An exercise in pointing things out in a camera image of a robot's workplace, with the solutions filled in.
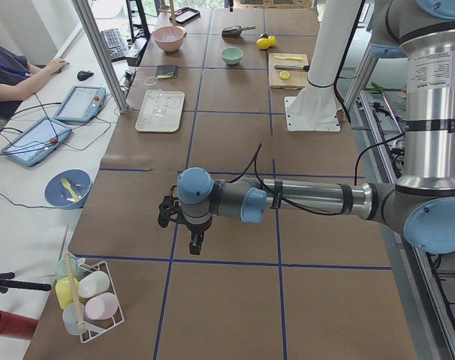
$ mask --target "aluminum pole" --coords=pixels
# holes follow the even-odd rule
[[[113,64],[111,63],[107,49],[102,41],[98,24],[96,24],[94,16],[92,15],[89,3],[87,0],[72,0],[72,4],[76,9],[81,23],[83,24],[84,31],[86,32],[87,38],[91,43],[94,55],[98,60],[102,74],[107,81],[107,86],[109,86],[110,93],[119,108],[119,112],[125,113],[128,109],[128,103],[125,101],[124,93],[119,86],[119,81],[116,73],[114,72]]]

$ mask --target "tray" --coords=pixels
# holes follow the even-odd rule
[[[147,94],[144,95],[143,105],[140,107],[135,128],[141,133],[173,133],[179,129],[181,122],[184,93],[181,91],[163,91],[160,104],[164,104],[166,115],[153,116],[155,101]]]

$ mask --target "person's hand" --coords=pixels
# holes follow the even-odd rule
[[[46,68],[49,69],[50,73],[55,73],[57,70],[62,69],[68,62],[63,58],[53,58],[46,65]]]

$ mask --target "blue bowl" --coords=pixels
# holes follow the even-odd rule
[[[69,190],[62,185],[61,179],[67,179],[69,181],[72,190],[79,197],[78,201],[76,201]],[[86,203],[91,186],[91,178],[86,172],[79,169],[67,170],[54,176],[49,181],[46,190],[44,191],[44,197],[50,205],[58,209],[79,209]]]

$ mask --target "person's arm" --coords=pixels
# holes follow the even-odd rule
[[[39,71],[41,71],[41,68],[31,64],[30,62],[28,62],[27,63],[27,70],[29,70],[29,73],[31,73],[31,74],[36,74]]]
[[[50,75],[63,68],[67,63],[61,58],[55,58],[49,61],[46,67],[39,69],[34,75],[19,82],[17,85],[0,84],[0,101],[24,101],[39,91],[47,83]]]

